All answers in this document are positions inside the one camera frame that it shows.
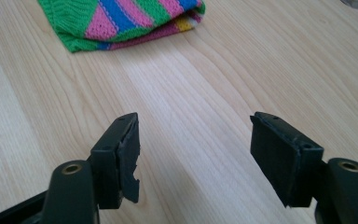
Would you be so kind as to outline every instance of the pink stripe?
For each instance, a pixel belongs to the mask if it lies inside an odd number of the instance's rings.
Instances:
[[[183,13],[183,8],[178,0],[159,0],[159,2],[167,9],[171,18],[175,18]]]
[[[107,18],[103,9],[98,4],[95,8],[92,20],[89,23],[89,27],[86,30],[85,37],[87,39],[107,40],[115,36],[116,33],[117,27]]]
[[[121,5],[121,8],[125,10],[128,16],[133,19],[133,21],[143,27],[152,27],[152,20],[143,13],[131,0],[117,0]]]
[[[124,42],[119,42],[116,44],[112,44],[112,46],[110,47],[110,49],[122,49],[122,48],[126,48],[132,45],[137,45],[137,44],[141,44],[150,40],[154,40],[154,39],[158,39],[161,38],[163,36],[167,36],[167,35],[173,35],[173,34],[177,34],[179,33],[178,28],[176,27],[175,23],[170,21],[162,26],[160,26],[159,28],[153,30],[151,33],[135,38],[135,39],[131,39],[128,41],[124,41]]]

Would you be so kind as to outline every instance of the light wood surface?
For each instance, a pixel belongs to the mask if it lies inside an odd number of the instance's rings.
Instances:
[[[195,30],[69,53],[35,0],[0,0],[0,211],[86,159],[138,112],[140,202],[102,223],[314,223],[285,209],[250,154],[255,111],[358,161],[358,10],[339,0],[206,0]]]

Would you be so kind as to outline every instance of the blue stripe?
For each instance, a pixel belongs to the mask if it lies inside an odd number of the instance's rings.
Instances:
[[[184,11],[188,11],[197,6],[197,0],[179,0]]]
[[[97,49],[110,49],[110,43],[100,42],[98,43]]]
[[[121,33],[136,27],[132,21],[130,21],[126,14],[121,10],[120,6],[115,0],[99,0],[103,10],[109,13],[109,17],[112,18],[115,25],[118,27],[117,33]]]

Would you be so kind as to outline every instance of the knitted fabric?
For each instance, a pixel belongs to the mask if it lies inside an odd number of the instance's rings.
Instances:
[[[38,0],[71,51],[120,49],[192,29],[202,0]]]

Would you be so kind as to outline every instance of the striped knitted item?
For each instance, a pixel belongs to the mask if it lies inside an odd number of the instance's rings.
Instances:
[[[192,29],[202,0],[38,0],[71,51],[120,49]]]

